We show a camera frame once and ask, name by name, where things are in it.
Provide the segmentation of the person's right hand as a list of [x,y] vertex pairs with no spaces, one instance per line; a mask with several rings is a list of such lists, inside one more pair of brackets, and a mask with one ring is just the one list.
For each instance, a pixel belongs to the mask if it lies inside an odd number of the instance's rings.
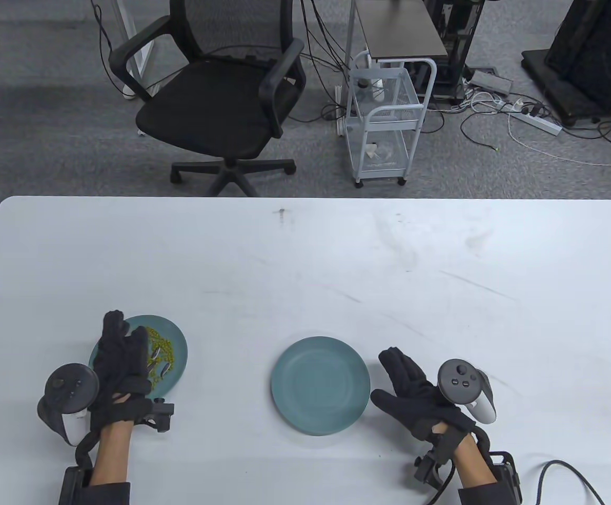
[[411,434],[419,437],[419,427],[444,423],[466,435],[475,428],[475,422],[461,409],[445,399],[437,386],[429,381],[423,370],[397,347],[379,353],[380,364],[387,373],[394,393],[375,389],[370,400],[384,413],[401,423]]

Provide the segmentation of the person's left hand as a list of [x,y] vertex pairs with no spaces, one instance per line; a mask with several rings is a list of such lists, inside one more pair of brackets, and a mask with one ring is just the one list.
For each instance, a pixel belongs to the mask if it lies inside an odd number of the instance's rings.
[[141,423],[151,413],[148,351],[149,335],[144,327],[130,330],[120,310],[105,314],[93,360],[99,392],[89,407],[91,431],[100,432],[121,421]]

